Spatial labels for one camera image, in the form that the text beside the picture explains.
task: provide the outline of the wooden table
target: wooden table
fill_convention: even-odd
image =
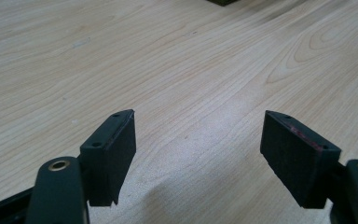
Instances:
[[[92,223],[329,223],[260,138],[276,110],[358,159],[358,0],[0,0],[0,200],[127,108],[138,151]]]

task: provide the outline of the dark object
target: dark object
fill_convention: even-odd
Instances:
[[[217,5],[224,7],[230,3],[236,2],[238,0],[208,0],[208,1],[216,3]]]
[[[0,223],[90,223],[91,206],[117,203],[135,155],[133,110],[110,116],[81,146],[39,169],[35,186],[0,202]]]
[[[341,149],[273,111],[266,111],[260,151],[300,206],[324,208],[328,198],[332,223],[358,223],[358,160],[341,165]]]

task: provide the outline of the metal screw hole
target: metal screw hole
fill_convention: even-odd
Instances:
[[[65,169],[66,167],[68,167],[69,164],[71,164],[71,162],[69,162],[69,161],[56,161],[56,162],[53,162],[53,163],[48,167],[48,169],[49,169],[50,171],[60,171],[60,170]]]

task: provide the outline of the red mark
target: red mark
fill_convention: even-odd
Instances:
[[[298,137],[302,138],[304,141],[306,141],[308,144],[310,144],[313,148],[315,148],[316,150],[318,150],[319,152],[322,152],[324,149],[319,146],[316,142],[310,140],[305,134],[303,134],[299,129],[295,128],[292,125],[290,126],[290,131],[292,131],[292,133],[295,133]]]

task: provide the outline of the wood grain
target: wood grain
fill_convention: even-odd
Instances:
[[[358,159],[358,0],[0,0],[0,200],[127,108],[138,151],[92,223],[329,223],[259,144],[277,110]]]

